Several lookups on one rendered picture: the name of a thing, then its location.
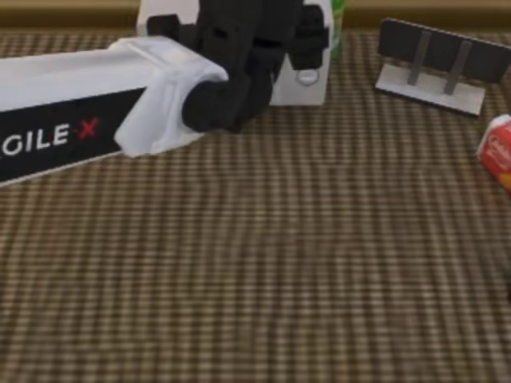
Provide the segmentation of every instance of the checkered tablecloth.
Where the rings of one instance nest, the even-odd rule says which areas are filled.
[[[475,158],[510,74],[471,119],[381,65],[348,32],[322,108],[0,189],[0,383],[511,382],[511,199]]]

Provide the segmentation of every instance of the red and white container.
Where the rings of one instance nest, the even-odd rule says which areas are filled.
[[[477,150],[477,157],[511,192],[511,115],[500,116],[490,122]]]

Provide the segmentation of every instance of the red x logo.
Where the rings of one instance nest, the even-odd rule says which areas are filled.
[[[94,137],[96,135],[96,132],[94,129],[97,127],[97,124],[99,123],[99,120],[97,118],[94,118],[90,122],[87,122],[85,120],[81,121],[81,132],[78,134],[78,138],[80,140],[83,140],[87,136]]]

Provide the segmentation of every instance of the table surface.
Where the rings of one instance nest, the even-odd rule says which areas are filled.
[[[376,93],[381,66],[348,32],[322,108],[0,190],[0,381],[509,382],[511,202],[475,151],[511,77],[472,119]]]

